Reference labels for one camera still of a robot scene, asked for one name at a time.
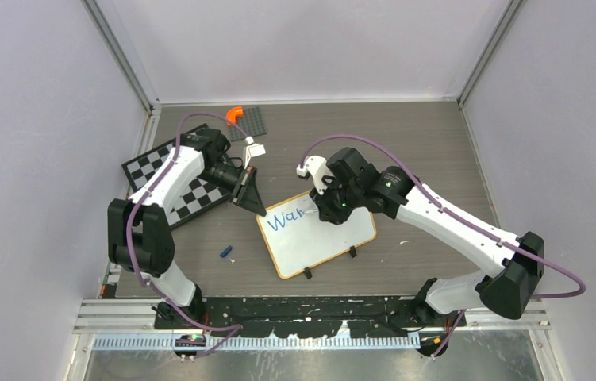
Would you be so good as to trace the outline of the blue marker cap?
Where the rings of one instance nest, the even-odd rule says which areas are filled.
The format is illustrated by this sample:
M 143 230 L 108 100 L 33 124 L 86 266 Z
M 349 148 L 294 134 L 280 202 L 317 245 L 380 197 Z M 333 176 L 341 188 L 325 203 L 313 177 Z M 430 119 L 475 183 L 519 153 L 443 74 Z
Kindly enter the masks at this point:
M 226 249 L 224 249 L 221 254 L 219 255 L 221 258 L 225 258 L 229 255 L 229 253 L 233 250 L 232 245 L 229 245 Z

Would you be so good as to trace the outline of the yellow framed whiteboard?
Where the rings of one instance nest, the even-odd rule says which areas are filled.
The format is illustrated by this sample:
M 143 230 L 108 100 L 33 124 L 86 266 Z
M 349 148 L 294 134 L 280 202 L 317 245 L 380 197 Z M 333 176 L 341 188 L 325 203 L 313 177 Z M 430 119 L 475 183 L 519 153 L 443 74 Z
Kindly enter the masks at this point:
M 373 241 L 377 229 L 373 214 L 364 208 L 353 210 L 341 225 L 301 215 L 316 209 L 307 191 L 269 206 L 256 223 L 280 279 L 290 279 L 309 269 Z

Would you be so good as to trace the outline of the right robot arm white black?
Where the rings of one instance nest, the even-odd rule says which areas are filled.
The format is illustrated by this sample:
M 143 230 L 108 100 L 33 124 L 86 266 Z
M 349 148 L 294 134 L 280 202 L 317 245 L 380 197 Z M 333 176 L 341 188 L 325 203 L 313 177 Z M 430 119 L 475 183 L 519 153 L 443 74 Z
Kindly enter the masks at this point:
M 378 171 L 354 148 L 328 159 L 308 156 L 296 174 L 313 181 L 310 197 L 321 221 L 342 225 L 364 208 L 429 233 L 478 267 L 460 277 L 428 279 L 410 303 L 415 322 L 431 326 L 454 311 L 479 307 L 521 318 L 544 271 L 518 253 L 544 254 L 544 241 L 535 233 L 518 237 L 500 230 L 439 198 L 399 166 Z

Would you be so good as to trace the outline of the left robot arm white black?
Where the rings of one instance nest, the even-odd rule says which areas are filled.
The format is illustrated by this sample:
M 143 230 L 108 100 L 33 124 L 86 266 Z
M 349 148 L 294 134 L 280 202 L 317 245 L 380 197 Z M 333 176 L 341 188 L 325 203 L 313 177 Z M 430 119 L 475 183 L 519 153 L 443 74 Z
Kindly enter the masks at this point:
M 217 129 L 183 134 L 153 177 L 127 199 L 114 199 L 107 209 L 108 257 L 111 263 L 134 273 L 140 283 L 156 288 L 174 306 L 174 318 L 183 327 L 198 327 L 205 316 L 201 288 L 175 262 L 175 242 L 168 213 L 184 190 L 202 179 L 228 191 L 234 205 L 256 215 L 266 213 L 256 185 L 251 159 L 265 147 L 245 138 L 242 162 L 226 159 L 231 144 Z

